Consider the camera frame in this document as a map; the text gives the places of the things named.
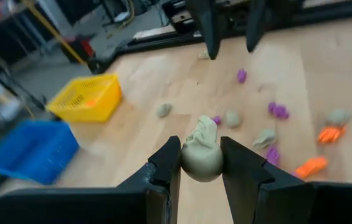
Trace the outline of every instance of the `wooden tabletop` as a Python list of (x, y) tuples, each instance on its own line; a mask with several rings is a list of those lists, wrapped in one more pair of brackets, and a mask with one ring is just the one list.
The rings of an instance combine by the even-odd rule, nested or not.
[[(324, 155), (328, 168), (309, 180), (352, 182), (352, 119), (340, 141), (316, 143), (327, 113), (343, 108), (352, 114), (352, 19), (270, 32), (253, 54), (244, 37), (223, 40), (216, 60), (199, 60), (205, 49), (196, 44), (119, 58), (108, 72), (119, 75), (123, 102), (107, 123), (71, 124), (81, 149), (57, 186), (116, 186), (170, 136), (183, 142), (200, 115), (226, 110), (238, 111), (243, 123), (219, 126), (218, 138), (252, 147), (261, 130), (275, 129), (281, 169), (292, 172)], [(244, 84), (236, 78), (241, 68), (248, 73)], [(290, 118), (271, 117), (270, 101), (285, 104)], [(174, 107), (159, 119), (162, 103)], [(1, 193), (26, 186), (36, 185), (12, 180)], [(202, 184), (182, 171), (178, 222), (232, 223), (222, 179)]]

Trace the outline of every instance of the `yellow pole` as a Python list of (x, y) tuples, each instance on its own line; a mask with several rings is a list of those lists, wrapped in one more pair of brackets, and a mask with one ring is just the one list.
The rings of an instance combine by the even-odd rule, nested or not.
[(47, 28), (50, 33), (71, 53), (76, 60), (82, 64), (85, 65), (86, 63), (83, 61), (82, 58), (69, 46), (68, 43), (62, 38), (62, 36), (56, 31), (55, 28), (52, 27), (49, 21), (45, 19), (45, 17), (34, 7), (34, 4), (30, 2), (30, 0), (22, 0), (22, 2), (25, 4), (25, 6), (31, 11), (31, 13)]

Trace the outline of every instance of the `beige clay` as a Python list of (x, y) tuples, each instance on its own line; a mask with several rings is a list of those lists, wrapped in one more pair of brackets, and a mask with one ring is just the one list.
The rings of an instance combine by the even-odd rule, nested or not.
[(162, 104), (156, 110), (156, 115), (159, 118), (164, 118), (165, 116), (170, 114), (170, 111), (172, 108), (173, 108), (173, 106), (169, 103)]
[(342, 127), (349, 121), (350, 116), (350, 113), (343, 109), (335, 109), (328, 115), (326, 123), (331, 126)]
[(183, 145), (181, 167), (196, 181), (210, 182), (222, 172), (223, 155), (216, 138), (217, 125), (203, 115)]
[(228, 128), (236, 128), (240, 125), (240, 118), (237, 112), (227, 111), (226, 112), (226, 126)]
[(263, 149), (277, 141), (277, 135), (274, 130), (265, 129), (261, 132), (259, 137), (253, 143), (253, 148), (255, 150)]
[(209, 53), (207, 52), (207, 50), (204, 50), (201, 53), (199, 53), (198, 59), (201, 59), (201, 60), (210, 59), (210, 56), (209, 56)]

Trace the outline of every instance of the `purple clay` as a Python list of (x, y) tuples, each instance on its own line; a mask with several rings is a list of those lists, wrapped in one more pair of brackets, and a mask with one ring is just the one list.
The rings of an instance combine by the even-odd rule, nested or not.
[(273, 115), (277, 118), (287, 119), (289, 118), (289, 112), (284, 105), (278, 105), (273, 110)]
[(280, 154), (278, 153), (278, 149), (276, 146), (271, 145), (269, 147), (269, 151), (267, 151), (266, 159), (269, 163), (278, 166), (278, 162), (280, 160)]
[(215, 116), (212, 120), (213, 120), (217, 125), (221, 124), (221, 118), (220, 118), (220, 116)]
[(277, 107), (277, 104), (275, 102), (270, 102), (269, 107), (268, 107), (269, 112), (274, 113), (274, 108), (276, 108), (276, 107)]
[(246, 81), (246, 71), (244, 69), (239, 70), (237, 78), (239, 83), (244, 83)]

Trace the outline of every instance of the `black machine frame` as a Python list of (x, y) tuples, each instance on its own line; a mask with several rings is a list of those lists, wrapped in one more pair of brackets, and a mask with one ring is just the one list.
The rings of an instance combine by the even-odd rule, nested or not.
[[(275, 27), (274, 30), (300, 27), (321, 22), (334, 21), (337, 19), (346, 19), (349, 17), (352, 17), (352, 0), (304, 8), (301, 11), (298, 11), (290, 21), (280, 24)], [(239, 26), (235, 29), (225, 31), (222, 38), (227, 39), (244, 36), (245, 33), (246, 26)], [(111, 56), (101, 60), (99, 65), (97, 65), (97, 61), (94, 60), (94, 62), (92, 62), (94, 65), (89, 65), (89, 67), (93, 74), (101, 74), (104, 73), (111, 66), (111, 64), (122, 55), (170, 47), (180, 47), (184, 45), (198, 44), (201, 42), (204, 42), (203, 37), (196, 36), (193, 32), (179, 34), (175, 31), (140, 39), (128, 39), (121, 42), (115, 48)]]

